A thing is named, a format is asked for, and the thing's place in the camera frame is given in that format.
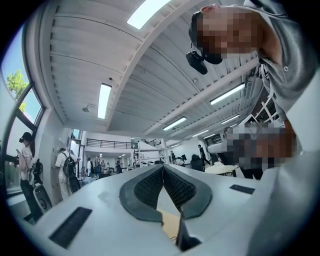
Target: person's arm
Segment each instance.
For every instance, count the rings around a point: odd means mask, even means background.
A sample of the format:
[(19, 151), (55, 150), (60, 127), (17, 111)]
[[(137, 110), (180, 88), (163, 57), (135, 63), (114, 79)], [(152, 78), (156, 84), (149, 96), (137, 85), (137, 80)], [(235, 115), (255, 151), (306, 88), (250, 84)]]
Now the person's arm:
[(60, 168), (60, 166), (62, 165), (62, 154), (58, 154), (58, 157), (56, 158), (56, 161), (55, 161), (55, 167), (57, 168)]
[(74, 163), (77, 165), (79, 163), (79, 161), (81, 160), (80, 157), (75, 156), (74, 154), (70, 154), (72, 159), (76, 159), (76, 161), (74, 161)]

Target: ceiling light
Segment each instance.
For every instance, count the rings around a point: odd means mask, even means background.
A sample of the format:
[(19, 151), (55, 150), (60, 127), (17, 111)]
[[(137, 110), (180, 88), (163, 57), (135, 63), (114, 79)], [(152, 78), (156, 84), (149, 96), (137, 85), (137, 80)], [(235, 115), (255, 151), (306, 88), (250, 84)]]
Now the ceiling light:
[(107, 112), (108, 99), (111, 86), (102, 83), (100, 86), (99, 102), (98, 102), (98, 118), (105, 119)]
[(213, 135), (216, 135), (216, 134), (215, 134), (215, 133), (214, 133), (214, 134), (211, 134), (211, 135), (209, 135), (209, 136), (207, 136), (207, 137), (204, 137), (204, 139), (210, 138), (210, 137), (212, 137)]
[(227, 121), (222, 122), (221, 124), (223, 125), (223, 124), (225, 124), (225, 123), (228, 123), (229, 121), (231, 121), (231, 120), (233, 120), (233, 119), (236, 119), (236, 118), (238, 118), (239, 116), (240, 116), (240, 115), (238, 114), (238, 115), (236, 115), (236, 116), (228, 119)]
[(138, 30), (170, 0), (145, 0), (139, 8), (131, 15), (126, 23)]
[(183, 121), (187, 120), (185, 117), (181, 117), (179, 120), (175, 121), (174, 123), (168, 125), (167, 127), (163, 128), (164, 131), (170, 130), (172, 127), (177, 126), (178, 124), (182, 123)]
[(193, 135), (192, 137), (196, 137), (196, 136), (198, 136), (198, 135), (200, 135), (200, 134), (204, 134), (204, 133), (206, 133), (207, 131), (209, 131), (209, 130), (202, 131), (202, 132), (200, 132), (200, 133), (198, 133), (198, 134), (196, 134), (196, 135)]
[(218, 98), (215, 98), (215, 99), (211, 100), (210, 103), (211, 103), (211, 105), (216, 104), (216, 103), (222, 101), (223, 99), (229, 97), (230, 95), (240, 91), (243, 88), (245, 88), (245, 83), (244, 82), (242, 84), (238, 85), (236, 88), (233, 88), (232, 90), (226, 92), (225, 94), (222, 94)]

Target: woman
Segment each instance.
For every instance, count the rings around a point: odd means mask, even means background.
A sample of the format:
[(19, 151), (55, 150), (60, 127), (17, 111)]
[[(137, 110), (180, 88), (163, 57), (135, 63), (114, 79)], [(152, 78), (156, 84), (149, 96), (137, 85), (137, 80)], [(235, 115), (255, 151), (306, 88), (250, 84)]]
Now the woman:
[(30, 175), (30, 169), (35, 163), (35, 141), (29, 132), (25, 132), (19, 139), (19, 142), (24, 145), (22, 152), (16, 150), (19, 157), (20, 187), (31, 211), (33, 220), (37, 222), (43, 213), (35, 199), (34, 187), (31, 185), (32, 177)]

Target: backpack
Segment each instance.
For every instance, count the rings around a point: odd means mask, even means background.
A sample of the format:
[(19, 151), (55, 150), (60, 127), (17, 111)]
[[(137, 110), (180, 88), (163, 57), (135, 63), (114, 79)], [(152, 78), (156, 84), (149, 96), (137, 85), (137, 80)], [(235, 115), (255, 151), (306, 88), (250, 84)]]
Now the backpack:
[(63, 165), (63, 173), (65, 176), (67, 176), (68, 178), (72, 177), (72, 176), (76, 176), (76, 164), (75, 161), (73, 160), (73, 158), (71, 157), (71, 155), (69, 154), (69, 156), (67, 156), (65, 153), (64, 156), (66, 157), (66, 160), (64, 161), (64, 165)]

